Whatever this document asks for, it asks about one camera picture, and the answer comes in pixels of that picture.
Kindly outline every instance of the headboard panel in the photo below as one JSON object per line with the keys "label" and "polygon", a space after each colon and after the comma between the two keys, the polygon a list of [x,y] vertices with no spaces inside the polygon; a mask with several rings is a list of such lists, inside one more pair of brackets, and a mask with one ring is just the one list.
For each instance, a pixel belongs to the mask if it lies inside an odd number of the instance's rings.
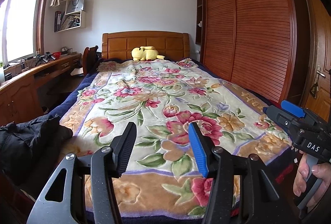
{"label": "headboard panel", "polygon": [[132,49],[140,46],[154,46],[160,55],[175,61],[190,56],[188,33],[123,31],[102,35],[102,58],[132,59]]}

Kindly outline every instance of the wooden window trim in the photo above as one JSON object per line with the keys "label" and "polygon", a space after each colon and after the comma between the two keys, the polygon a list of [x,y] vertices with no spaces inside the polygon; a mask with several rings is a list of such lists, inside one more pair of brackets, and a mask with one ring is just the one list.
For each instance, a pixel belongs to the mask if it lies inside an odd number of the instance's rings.
{"label": "wooden window trim", "polygon": [[47,0],[39,0],[37,10],[37,34],[36,34],[36,48],[41,55],[45,53],[44,50],[44,20]]}

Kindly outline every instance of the sliding wardrobe door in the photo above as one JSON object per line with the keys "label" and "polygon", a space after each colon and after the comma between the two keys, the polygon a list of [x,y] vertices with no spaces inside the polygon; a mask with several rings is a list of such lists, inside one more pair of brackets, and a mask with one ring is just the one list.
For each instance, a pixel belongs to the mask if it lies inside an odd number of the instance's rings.
{"label": "sliding wardrobe door", "polygon": [[293,23],[291,0],[236,0],[231,82],[274,101],[284,98],[291,73],[287,70],[293,55]]}
{"label": "sliding wardrobe door", "polygon": [[222,77],[231,79],[234,0],[205,0],[206,31],[203,63]]}

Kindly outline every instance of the wooden desk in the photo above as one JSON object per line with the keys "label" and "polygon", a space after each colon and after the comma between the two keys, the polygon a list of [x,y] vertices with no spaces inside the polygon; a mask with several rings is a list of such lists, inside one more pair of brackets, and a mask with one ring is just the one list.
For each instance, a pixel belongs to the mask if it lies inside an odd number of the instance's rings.
{"label": "wooden desk", "polygon": [[20,73],[0,85],[0,126],[9,122],[22,123],[43,114],[37,88],[62,73],[74,69],[81,54],[61,56],[60,59],[42,64]]}

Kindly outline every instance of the pikachu plush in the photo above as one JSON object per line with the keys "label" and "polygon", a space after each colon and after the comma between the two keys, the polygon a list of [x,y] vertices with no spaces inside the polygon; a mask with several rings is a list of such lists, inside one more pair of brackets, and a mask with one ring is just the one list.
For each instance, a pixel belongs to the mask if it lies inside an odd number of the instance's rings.
{"label": "pikachu plush", "polygon": [[158,51],[153,46],[136,47],[131,51],[134,61],[152,61],[155,59],[163,60],[164,56],[158,54]]}

